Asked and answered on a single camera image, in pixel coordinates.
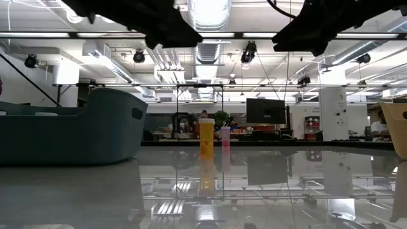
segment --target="glossy table surface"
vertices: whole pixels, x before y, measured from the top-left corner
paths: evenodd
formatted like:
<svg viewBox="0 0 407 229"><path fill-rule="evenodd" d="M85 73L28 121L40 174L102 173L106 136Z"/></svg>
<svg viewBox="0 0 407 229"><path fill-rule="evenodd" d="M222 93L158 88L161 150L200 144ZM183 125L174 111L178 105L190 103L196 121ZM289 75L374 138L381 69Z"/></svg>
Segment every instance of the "glossy table surface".
<svg viewBox="0 0 407 229"><path fill-rule="evenodd" d="M405 195L393 151L149 146L99 167L1 167L0 227L407 228Z"/></svg>

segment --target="person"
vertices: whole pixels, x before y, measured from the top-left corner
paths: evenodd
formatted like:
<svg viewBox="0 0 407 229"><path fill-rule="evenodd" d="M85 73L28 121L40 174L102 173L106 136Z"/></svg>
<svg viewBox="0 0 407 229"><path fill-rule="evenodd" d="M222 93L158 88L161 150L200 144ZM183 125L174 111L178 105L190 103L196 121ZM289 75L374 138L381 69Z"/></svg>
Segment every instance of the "person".
<svg viewBox="0 0 407 229"><path fill-rule="evenodd" d="M384 117L383 111L380 110L378 112L380 117L380 121L374 122L371 126L371 135L373 136L374 142L381 142L383 141L385 135L389 134L389 130L387 128L386 118Z"/></svg>
<svg viewBox="0 0 407 229"><path fill-rule="evenodd" d="M202 112L199 114L199 118L208 118L208 112L206 112L206 110L202 110Z"/></svg>

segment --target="black monitor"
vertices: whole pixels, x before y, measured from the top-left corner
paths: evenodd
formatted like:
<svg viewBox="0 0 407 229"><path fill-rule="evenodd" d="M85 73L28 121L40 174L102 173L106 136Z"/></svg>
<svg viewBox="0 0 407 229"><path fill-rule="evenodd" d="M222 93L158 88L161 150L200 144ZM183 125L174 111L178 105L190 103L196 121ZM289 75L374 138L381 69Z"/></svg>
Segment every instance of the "black monitor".
<svg viewBox="0 0 407 229"><path fill-rule="evenodd" d="M247 123L286 124L285 102L271 99L246 99Z"/></svg>

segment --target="computer monitor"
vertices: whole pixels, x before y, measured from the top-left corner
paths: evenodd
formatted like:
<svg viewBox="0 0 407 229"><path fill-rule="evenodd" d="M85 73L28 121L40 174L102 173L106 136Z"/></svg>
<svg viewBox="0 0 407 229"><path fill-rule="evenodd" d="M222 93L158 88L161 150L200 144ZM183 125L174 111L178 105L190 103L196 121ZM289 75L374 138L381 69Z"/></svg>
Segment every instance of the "computer monitor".
<svg viewBox="0 0 407 229"><path fill-rule="evenodd" d="M247 123L286 124L285 102L271 99L246 99Z"/></svg>

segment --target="ceiling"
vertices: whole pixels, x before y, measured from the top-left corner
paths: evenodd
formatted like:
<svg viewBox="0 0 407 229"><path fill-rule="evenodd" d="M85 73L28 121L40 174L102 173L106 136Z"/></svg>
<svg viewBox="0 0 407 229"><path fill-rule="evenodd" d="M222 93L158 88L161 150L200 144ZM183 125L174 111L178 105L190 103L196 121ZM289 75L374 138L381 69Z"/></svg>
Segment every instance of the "ceiling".
<svg viewBox="0 0 407 229"><path fill-rule="evenodd" d="M290 11L297 15L302 7L302 0L277 1L283 10ZM181 7L181 13L185 20L188 20L188 8L186 0L176 1ZM126 31L124 26L116 23L107 23L101 18L91 25L87 20L78 24L72 24L66 20L66 11L58 8L58 1L25 0L14 1L10 4L9 0L0 0L0 31L8 31L10 23L11 31ZM383 26L395 21L401 17L399 11L388 11L371 20L366 21L358 29L348 29L348 32L378 32ZM266 1L260 0L232 0L230 21L228 31L273 31L277 32L289 23L289 18L277 13ZM0 45L8 45L8 41L0 40ZM74 58L80 60L83 65L88 65L86 71L82 69L82 78L95 78L100 81L116 81L115 75L107 68L89 63L82 57L83 40L11 40L11 47L57 47L65 51ZM107 44L113 51L112 56L130 73L153 73L155 64L148 56L143 64L135 64L132 60L135 49L144 48L141 40L98 40L98 44ZM347 48L356 44L358 41L332 41L329 43L324 55L332 57ZM311 53L291 52L282 53L273 50L273 43L268 40L257 40L258 55L251 62L248 70L242 70L240 65L240 54L245 48L247 40L232 40L230 44L224 45L221 57L223 66L219 67L217 72L218 81L227 83L230 79L230 73L236 74L237 83L268 83L267 76L274 83L285 83L286 79L295 80L292 76L314 60ZM354 63L345 64L347 69L347 80L349 83L359 81L359 79L372 74L386 71L392 67L404 64L406 61L406 52L400 52L390 58L380 60L391 53L397 52L407 46L405 41L391 41L376 50L369 52L371 62L366 66L359 66ZM181 65L185 69L185 78L191 78L194 75L194 58L191 48L179 48L176 50ZM310 72L313 82L317 82L316 74ZM390 75L382 78L377 83L386 83L391 79L404 77L404 73Z"/></svg>

